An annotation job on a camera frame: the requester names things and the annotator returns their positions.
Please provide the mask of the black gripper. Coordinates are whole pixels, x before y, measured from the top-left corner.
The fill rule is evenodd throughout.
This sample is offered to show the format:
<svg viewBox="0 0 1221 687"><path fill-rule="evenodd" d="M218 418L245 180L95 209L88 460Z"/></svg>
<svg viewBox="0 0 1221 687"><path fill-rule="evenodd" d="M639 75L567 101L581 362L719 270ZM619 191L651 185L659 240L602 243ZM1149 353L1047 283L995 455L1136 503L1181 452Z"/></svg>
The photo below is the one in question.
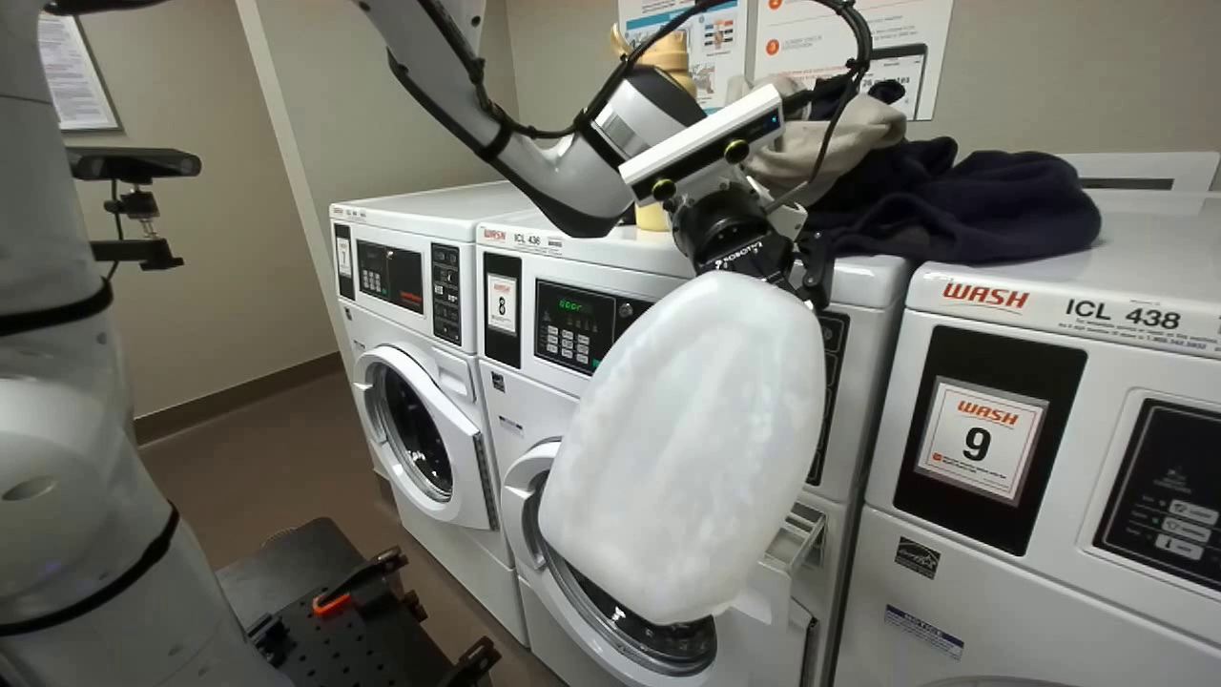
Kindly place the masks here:
<svg viewBox="0 0 1221 687"><path fill-rule="evenodd" d="M757 185L736 180L704 194L680 194L672 205L672 240L694 270L736 270L774 288L793 288L817 312L829 311L832 260L824 247L799 247L807 213L774 203Z"/></svg>

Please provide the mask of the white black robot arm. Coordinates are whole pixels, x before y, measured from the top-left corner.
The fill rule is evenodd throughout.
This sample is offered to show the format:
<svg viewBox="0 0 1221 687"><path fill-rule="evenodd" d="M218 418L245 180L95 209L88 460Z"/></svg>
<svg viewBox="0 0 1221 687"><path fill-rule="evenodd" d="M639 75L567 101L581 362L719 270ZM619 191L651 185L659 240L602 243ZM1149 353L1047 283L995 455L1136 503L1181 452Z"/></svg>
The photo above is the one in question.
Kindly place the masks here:
<svg viewBox="0 0 1221 687"><path fill-rule="evenodd" d="M4 687L289 687L137 460L109 283L88 243L38 53L46 17L156 0L0 0L0 654ZM570 128L485 93L476 0L353 0L400 88L555 229L602 238L667 185L729 167L797 101L719 111L628 53Z"/></svg>

